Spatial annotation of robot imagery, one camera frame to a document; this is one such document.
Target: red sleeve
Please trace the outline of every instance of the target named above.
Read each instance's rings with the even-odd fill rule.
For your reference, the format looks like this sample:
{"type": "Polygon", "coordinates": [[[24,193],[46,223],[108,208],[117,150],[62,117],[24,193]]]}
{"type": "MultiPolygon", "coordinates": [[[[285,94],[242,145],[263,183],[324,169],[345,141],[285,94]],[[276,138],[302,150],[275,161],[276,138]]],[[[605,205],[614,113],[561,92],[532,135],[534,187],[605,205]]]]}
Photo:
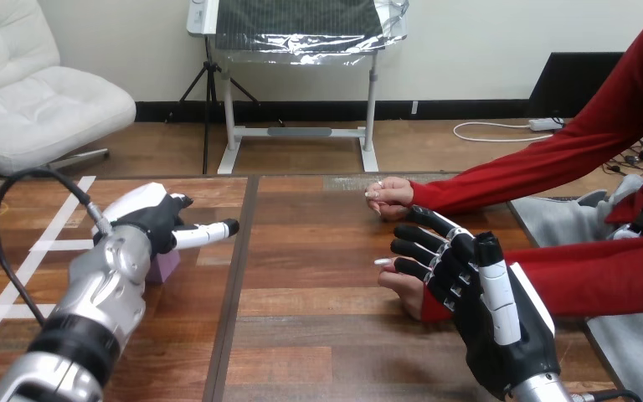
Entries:
{"type": "MultiPolygon", "coordinates": [[[[554,316],[643,312],[643,237],[506,253],[518,262],[554,316]]],[[[428,292],[425,322],[449,318],[428,292]]]]}
{"type": "Polygon", "coordinates": [[[555,188],[643,137],[643,30],[588,105],[553,137],[446,182],[412,183],[413,204],[443,214],[555,188]]]}

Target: white tape line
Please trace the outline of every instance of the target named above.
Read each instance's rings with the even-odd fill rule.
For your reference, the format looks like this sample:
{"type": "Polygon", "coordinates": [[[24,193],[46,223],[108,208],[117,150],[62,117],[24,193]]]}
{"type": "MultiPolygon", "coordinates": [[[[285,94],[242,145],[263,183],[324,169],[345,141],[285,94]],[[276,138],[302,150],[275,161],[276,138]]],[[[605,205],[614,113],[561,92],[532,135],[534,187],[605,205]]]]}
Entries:
{"type": "Polygon", "coordinates": [[[95,244],[92,240],[54,240],[54,241],[37,241],[31,251],[72,251],[72,250],[89,250],[95,244]]]}
{"type": "MultiPolygon", "coordinates": [[[[53,312],[54,308],[55,304],[38,304],[38,309],[46,318],[53,312]]],[[[25,304],[0,305],[0,319],[2,320],[27,320],[32,318],[33,313],[25,304]]]]}
{"type": "MultiPolygon", "coordinates": [[[[90,186],[95,181],[95,176],[85,176],[78,183],[78,187],[82,188],[83,191],[90,189],[90,186]]],[[[74,195],[68,196],[68,199],[65,200],[65,203],[60,207],[60,211],[55,215],[50,224],[45,229],[43,234],[40,236],[39,241],[53,241],[58,238],[60,231],[65,226],[65,223],[68,222],[70,215],[73,214],[75,208],[78,206],[78,200],[74,195]]],[[[45,257],[46,251],[34,251],[28,254],[26,260],[21,264],[20,268],[16,272],[16,276],[25,286],[28,281],[33,276],[33,273],[40,265],[40,262],[45,257]]],[[[18,291],[9,283],[6,285],[6,288],[1,292],[0,295],[0,305],[1,306],[10,306],[16,301],[18,297],[18,291]]]]}

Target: white wall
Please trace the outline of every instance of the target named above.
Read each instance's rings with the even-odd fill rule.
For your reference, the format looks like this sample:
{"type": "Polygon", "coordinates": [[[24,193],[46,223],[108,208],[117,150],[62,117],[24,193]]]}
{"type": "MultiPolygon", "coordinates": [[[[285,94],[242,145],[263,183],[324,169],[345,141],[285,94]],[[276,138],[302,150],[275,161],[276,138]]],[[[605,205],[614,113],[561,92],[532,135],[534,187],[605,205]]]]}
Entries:
{"type": "MultiPolygon", "coordinates": [[[[101,75],[137,101],[177,100],[203,63],[203,40],[185,28],[188,0],[39,1],[63,65],[101,75]]],[[[528,98],[552,51],[624,51],[643,27],[643,0],[410,1],[408,39],[379,58],[380,100],[528,98]]],[[[233,72],[263,101],[367,94],[368,62],[237,64],[233,72]],[[302,90],[308,80],[313,90],[302,90]]],[[[189,99],[203,96],[198,85],[189,99]]]]}

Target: robotic hand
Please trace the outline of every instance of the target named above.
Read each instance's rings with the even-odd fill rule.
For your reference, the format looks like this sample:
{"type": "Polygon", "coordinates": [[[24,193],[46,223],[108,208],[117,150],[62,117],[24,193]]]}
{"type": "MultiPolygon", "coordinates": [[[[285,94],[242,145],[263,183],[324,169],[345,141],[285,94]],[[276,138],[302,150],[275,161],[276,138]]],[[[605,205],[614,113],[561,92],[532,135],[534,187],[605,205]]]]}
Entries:
{"type": "Polygon", "coordinates": [[[69,267],[69,288],[40,334],[0,381],[0,402],[101,402],[115,363],[144,317],[151,260],[200,247],[238,231],[234,219],[186,226],[178,216],[193,201],[150,183],[103,214],[93,204],[95,247],[69,267]]]}
{"type": "Polygon", "coordinates": [[[497,399],[573,401],[558,378],[554,326],[521,267],[507,269],[494,235],[474,237],[435,212],[413,207],[409,220],[440,236],[401,224],[391,251],[398,272],[427,285],[448,308],[467,346],[476,380],[497,399]]]}

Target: gray pants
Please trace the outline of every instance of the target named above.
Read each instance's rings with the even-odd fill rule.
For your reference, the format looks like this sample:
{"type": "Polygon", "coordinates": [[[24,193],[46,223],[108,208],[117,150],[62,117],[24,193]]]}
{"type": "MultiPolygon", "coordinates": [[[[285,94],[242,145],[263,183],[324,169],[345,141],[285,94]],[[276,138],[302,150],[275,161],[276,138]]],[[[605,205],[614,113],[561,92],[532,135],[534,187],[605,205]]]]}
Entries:
{"type": "MultiPolygon", "coordinates": [[[[601,241],[617,229],[605,217],[642,184],[641,177],[627,176],[607,201],[599,190],[576,201],[527,197],[512,204],[541,247],[601,241]]],[[[590,318],[588,326],[622,384],[643,400],[643,313],[590,318]]]]}

